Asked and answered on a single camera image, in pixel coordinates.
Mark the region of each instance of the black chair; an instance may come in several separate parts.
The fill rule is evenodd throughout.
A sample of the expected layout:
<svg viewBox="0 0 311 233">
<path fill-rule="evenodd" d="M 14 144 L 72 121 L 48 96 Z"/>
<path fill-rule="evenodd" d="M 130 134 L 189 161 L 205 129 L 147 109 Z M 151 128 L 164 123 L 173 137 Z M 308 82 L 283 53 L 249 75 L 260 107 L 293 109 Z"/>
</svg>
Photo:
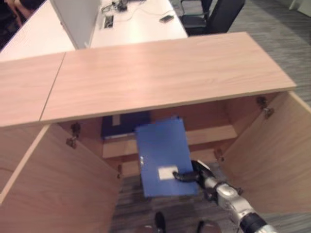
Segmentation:
<svg viewBox="0 0 311 233">
<path fill-rule="evenodd" d="M 198 1 L 201 2 L 202 6 L 202 12 L 197 14 L 187 14 L 185 12 L 183 2 L 185 1 Z M 187 29 L 193 29 L 193 28 L 205 28 L 206 23 L 209 17 L 209 8 L 212 3 L 212 0 L 181 0 L 181 9 L 183 11 L 182 16 L 180 17 L 180 20 L 182 24 L 184 25 L 184 28 Z"/>
<path fill-rule="evenodd" d="M 185 28 L 188 35 L 226 33 L 245 5 L 245 0 L 218 0 L 204 28 Z"/>
</svg>

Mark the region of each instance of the open cabinet door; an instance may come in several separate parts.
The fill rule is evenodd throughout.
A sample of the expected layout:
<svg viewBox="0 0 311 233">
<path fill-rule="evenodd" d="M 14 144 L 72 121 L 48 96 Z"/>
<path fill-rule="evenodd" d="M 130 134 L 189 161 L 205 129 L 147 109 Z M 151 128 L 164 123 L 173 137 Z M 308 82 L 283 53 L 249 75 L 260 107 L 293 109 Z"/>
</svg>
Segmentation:
<svg viewBox="0 0 311 233">
<path fill-rule="evenodd" d="M 311 211 L 311 109 L 281 93 L 219 161 L 229 182 L 260 212 Z"/>
<path fill-rule="evenodd" d="M 51 125 L 0 207 L 2 233 L 109 230 L 121 181 L 101 158 Z"/>
</svg>

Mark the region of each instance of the gray carpet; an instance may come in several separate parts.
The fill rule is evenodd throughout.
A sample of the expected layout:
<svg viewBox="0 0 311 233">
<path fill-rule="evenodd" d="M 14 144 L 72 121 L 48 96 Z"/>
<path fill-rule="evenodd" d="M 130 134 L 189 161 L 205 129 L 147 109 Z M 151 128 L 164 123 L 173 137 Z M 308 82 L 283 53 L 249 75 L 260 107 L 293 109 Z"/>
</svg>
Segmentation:
<svg viewBox="0 0 311 233">
<path fill-rule="evenodd" d="M 179 14 L 179 0 L 171 1 Z M 198 12 L 200 4 L 190 2 L 185 7 Z M 248 0 L 230 31 L 250 33 L 297 83 L 297 94 L 311 105 L 311 18 L 289 11 L 278 1 Z M 212 169 L 224 179 L 217 164 L 212 164 Z M 202 194 L 193 198 L 147 200 L 143 197 L 139 177 L 132 177 L 123 182 L 111 232 L 132 233 L 139 226 L 153 224 L 156 211 L 164 213 L 168 233 L 193 233 L 198 222 L 205 219 L 217 221 L 224 233 L 237 230 L 228 213 L 205 201 Z M 311 214 L 269 214 L 264 217 L 280 233 L 311 232 Z"/>
</svg>

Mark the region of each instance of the person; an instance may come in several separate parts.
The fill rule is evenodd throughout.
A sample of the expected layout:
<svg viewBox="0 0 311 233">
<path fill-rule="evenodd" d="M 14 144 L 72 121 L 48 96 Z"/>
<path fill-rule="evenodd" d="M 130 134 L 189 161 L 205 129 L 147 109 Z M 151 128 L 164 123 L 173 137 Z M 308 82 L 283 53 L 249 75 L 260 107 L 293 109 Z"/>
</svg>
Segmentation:
<svg viewBox="0 0 311 233">
<path fill-rule="evenodd" d="M 28 19 L 45 0 L 15 0 L 16 8 Z"/>
<path fill-rule="evenodd" d="M 13 14 L 16 17 L 16 22 L 17 22 L 18 26 L 21 27 L 21 25 L 22 25 L 21 19 L 20 19 L 20 16 L 16 10 L 14 0 L 4 0 L 4 2 L 10 7 L 10 9 L 12 10 Z"/>
</svg>

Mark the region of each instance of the blue binder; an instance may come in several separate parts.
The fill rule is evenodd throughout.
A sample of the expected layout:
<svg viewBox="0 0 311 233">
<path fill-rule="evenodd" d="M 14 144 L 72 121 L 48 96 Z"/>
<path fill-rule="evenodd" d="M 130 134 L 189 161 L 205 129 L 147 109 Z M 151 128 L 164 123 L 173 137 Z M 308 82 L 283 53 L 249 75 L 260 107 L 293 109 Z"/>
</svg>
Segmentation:
<svg viewBox="0 0 311 233">
<path fill-rule="evenodd" d="M 172 170 L 193 171 L 183 120 L 170 118 L 136 128 L 145 197 L 197 195 L 195 182 L 171 179 Z"/>
</svg>

